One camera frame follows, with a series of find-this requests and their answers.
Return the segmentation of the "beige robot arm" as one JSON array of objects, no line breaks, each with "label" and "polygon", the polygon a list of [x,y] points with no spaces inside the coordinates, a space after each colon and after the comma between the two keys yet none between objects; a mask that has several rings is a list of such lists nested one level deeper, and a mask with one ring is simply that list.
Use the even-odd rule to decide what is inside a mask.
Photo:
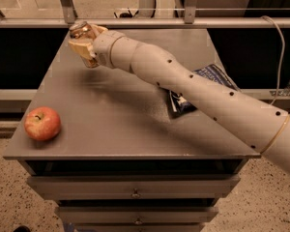
[{"label": "beige robot arm", "polygon": [[82,58],[183,96],[188,102],[290,175],[290,113],[183,67],[161,47],[86,22],[70,27]]}]

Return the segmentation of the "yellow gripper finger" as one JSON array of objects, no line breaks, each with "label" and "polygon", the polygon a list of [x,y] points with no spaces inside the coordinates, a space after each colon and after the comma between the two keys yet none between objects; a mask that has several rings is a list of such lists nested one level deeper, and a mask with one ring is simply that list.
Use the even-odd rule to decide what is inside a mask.
[{"label": "yellow gripper finger", "polygon": [[70,39],[69,45],[75,53],[84,59],[92,60],[96,58],[93,48],[93,41],[91,39]]},{"label": "yellow gripper finger", "polygon": [[91,27],[95,36],[98,36],[99,34],[107,31],[107,28],[96,25],[96,24],[92,24]]}]

